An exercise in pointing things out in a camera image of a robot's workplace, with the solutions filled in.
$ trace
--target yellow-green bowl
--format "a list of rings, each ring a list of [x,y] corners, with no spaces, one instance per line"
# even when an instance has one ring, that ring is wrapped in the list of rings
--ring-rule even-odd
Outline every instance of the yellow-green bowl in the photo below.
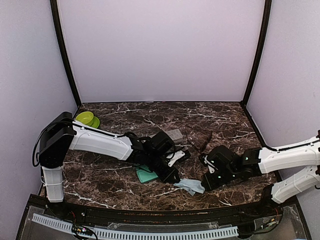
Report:
[[[90,111],[84,111],[76,116],[75,120],[85,125],[91,126],[94,123],[94,114]]]
[[[100,125],[100,120],[96,116],[93,117],[93,123],[90,127],[97,129]]]

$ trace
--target robotic arm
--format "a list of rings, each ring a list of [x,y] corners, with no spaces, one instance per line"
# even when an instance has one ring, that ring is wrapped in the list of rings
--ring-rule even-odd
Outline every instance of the robotic arm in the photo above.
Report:
[[[217,146],[208,155],[202,154],[199,157],[209,168],[209,172],[203,176],[202,185],[210,191],[235,179],[247,180],[276,170],[306,166],[286,180],[264,188],[264,201],[283,203],[320,182],[319,134],[320,131],[308,140],[281,147],[248,149],[242,156],[226,146]]]
[[[211,191],[236,179],[247,180],[280,169],[306,166],[288,179],[264,188],[263,201],[283,203],[320,182],[319,135],[320,131],[306,141],[276,148],[266,146],[248,149],[242,156],[224,145],[217,146],[209,154],[199,157],[209,169],[201,184],[206,191]],[[61,167],[69,149],[147,165],[162,182],[172,184],[180,181],[174,163],[190,157],[187,151],[176,151],[174,142],[163,131],[152,138],[137,137],[131,132],[119,135],[86,126],[74,121],[71,113],[63,112],[41,132],[33,149],[32,160],[35,156],[38,159],[34,166],[41,165],[47,197],[52,203],[64,199]]]
[[[62,165],[68,149],[103,154],[133,164],[147,165],[164,183],[178,183],[179,172],[173,166],[176,161],[187,159],[187,152],[176,152],[175,143],[163,131],[155,136],[137,137],[128,132],[123,135],[95,129],[72,119],[63,112],[40,134],[33,151],[43,170],[48,200],[52,203],[64,199]]]

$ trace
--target brown marble table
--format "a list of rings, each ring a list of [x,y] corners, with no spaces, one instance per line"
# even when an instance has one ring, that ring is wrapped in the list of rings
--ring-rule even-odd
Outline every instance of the brown marble table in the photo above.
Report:
[[[205,153],[225,145],[242,154],[260,143],[239,103],[236,102],[130,102],[87,103],[79,113],[91,111],[100,119],[100,129],[122,134],[150,136],[158,131],[179,129],[191,158],[176,163],[180,178],[202,180],[208,171],[199,153],[187,142],[200,147],[212,131]],[[168,211],[219,208],[256,202],[265,186],[275,183],[273,173],[229,184],[204,194],[187,191],[159,180],[142,184],[130,164],[108,156],[69,150],[63,163],[64,197],[67,202],[122,210]]]

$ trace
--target green sponge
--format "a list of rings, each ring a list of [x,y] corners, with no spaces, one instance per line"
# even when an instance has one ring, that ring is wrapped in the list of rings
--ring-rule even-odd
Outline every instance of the green sponge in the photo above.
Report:
[[[146,165],[137,167],[136,174],[142,184],[149,183],[159,178],[158,175],[154,171],[150,171]]]

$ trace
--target light blue cloth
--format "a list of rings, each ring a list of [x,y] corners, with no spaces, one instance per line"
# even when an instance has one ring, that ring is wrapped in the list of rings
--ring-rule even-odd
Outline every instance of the light blue cloth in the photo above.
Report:
[[[184,178],[180,182],[173,184],[176,187],[186,190],[191,196],[195,193],[203,194],[205,188],[201,185],[201,181]]]

